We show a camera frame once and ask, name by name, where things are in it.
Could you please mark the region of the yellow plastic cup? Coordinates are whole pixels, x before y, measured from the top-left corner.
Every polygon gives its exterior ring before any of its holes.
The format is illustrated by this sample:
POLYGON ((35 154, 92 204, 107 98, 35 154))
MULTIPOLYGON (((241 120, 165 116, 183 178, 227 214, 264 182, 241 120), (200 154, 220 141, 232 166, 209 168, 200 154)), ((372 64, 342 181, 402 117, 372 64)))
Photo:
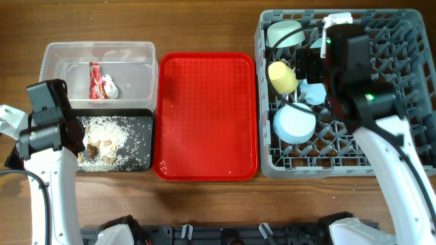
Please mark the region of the yellow plastic cup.
POLYGON ((290 94, 298 87, 295 72, 282 61, 275 61, 268 66, 270 83, 279 94, 290 94))

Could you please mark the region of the light blue plate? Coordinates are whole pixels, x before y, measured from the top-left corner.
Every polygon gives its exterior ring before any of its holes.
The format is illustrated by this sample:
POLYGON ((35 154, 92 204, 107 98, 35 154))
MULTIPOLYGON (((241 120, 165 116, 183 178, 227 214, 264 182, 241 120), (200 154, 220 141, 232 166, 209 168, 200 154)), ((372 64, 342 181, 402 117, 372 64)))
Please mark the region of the light blue plate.
MULTIPOLYGON (((316 40, 310 48, 321 48, 322 39, 316 40)), ((326 90, 323 84, 308 84, 304 79, 300 83, 300 90, 305 93, 305 100, 311 105, 319 105, 325 102, 326 90)))

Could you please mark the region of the green bowl with food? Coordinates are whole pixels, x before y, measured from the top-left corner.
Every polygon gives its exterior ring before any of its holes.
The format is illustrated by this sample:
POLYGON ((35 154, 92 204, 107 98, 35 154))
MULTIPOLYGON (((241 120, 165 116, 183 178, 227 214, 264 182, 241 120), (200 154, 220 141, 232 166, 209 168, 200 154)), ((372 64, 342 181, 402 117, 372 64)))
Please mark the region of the green bowl with food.
MULTIPOLYGON (((266 33, 266 45, 272 48, 281 38, 301 27, 302 25, 295 20, 286 20, 272 24, 266 33)), ((295 46, 302 43, 304 40, 305 34, 303 31, 300 31, 282 41, 278 45, 278 48, 295 46)))

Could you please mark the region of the red snack wrapper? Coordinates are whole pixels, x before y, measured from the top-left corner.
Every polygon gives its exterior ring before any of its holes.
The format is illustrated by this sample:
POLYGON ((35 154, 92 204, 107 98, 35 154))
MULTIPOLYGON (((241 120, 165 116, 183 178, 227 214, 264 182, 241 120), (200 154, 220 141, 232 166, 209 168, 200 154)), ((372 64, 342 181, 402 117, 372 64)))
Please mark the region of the red snack wrapper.
POLYGON ((108 96, 104 89, 103 76, 100 71, 100 65, 96 62, 89 63, 90 82, 89 82, 89 98, 90 99, 107 99, 108 96))

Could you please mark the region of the white tissue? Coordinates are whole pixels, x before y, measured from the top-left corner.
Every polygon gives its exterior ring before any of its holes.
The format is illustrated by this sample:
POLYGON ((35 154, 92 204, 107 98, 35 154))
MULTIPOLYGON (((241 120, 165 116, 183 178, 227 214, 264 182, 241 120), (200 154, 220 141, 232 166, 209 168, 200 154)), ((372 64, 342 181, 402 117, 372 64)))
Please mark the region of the white tissue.
POLYGON ((116 87, 115 83, 112 80, 112 77, 109 74, 106 74, 102 78, 104 84, 104 90, 109 99, 116 99, 119 96, 119 90, 116 87))

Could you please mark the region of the light blue bowl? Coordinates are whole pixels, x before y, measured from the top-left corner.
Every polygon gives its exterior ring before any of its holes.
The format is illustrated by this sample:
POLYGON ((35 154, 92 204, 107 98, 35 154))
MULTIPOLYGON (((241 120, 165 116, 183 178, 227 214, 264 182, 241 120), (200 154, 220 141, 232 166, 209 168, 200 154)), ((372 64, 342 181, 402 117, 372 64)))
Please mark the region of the light blue bowl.
POLYGON ((278 109, 273 118, 273 129, 280 140, 289 144, 302 144, 311 139, 315 132, 316 117, 311 108, 303 103, 293 103, 303 112, 290 105, 278 109))

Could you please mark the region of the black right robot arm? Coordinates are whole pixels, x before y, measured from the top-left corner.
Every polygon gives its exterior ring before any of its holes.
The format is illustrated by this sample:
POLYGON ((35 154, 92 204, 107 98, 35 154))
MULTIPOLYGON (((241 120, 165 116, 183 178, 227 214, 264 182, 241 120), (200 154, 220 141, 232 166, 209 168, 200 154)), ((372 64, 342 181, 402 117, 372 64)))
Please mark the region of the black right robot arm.
POLYGON ((434 244, 435 193, 392 84, 372 80, 369 35, 360 25, 323 31, 316 83, 324 84, 332 117, 345 124, 369 160, 388 205, 395 234, 361 223, 348 213, 320 219, 327 244, 434 244))

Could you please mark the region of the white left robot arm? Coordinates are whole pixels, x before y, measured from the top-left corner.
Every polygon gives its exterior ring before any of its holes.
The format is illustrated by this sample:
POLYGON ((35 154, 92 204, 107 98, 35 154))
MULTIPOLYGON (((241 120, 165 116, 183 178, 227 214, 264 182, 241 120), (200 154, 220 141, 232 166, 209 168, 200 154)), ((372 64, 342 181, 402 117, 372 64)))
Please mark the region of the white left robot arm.
MULTIPOLYGON (((1 132, 11 129, 18 140, 18 130, 25 129, 28 114, 1 105, 1 132)), ((32 244, 84 244, 76 205, 77 157, 67 148, 47 148, 33 153, 23 169, 1 170, 6 174, 28 177, 31 191, 32 244)), ((97 235, 95 244, 135 244, 128 224, 110 225, 97 235)))

